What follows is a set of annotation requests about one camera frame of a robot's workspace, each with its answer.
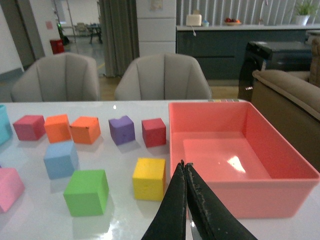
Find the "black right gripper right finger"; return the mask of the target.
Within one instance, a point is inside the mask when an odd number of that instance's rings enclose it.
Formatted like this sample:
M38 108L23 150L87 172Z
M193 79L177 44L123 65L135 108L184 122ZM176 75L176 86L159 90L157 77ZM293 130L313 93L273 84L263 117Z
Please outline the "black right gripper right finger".
M187 206L194 240L255 240L225 207L216 194L188 163L184 167L187 182Z

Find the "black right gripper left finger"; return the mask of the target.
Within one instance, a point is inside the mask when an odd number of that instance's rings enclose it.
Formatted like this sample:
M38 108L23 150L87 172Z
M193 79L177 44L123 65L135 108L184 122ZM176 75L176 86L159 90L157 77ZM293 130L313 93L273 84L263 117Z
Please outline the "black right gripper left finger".
M143 240L184 240L186 238L187 180L185 164L177 164L160 207L144 233Z

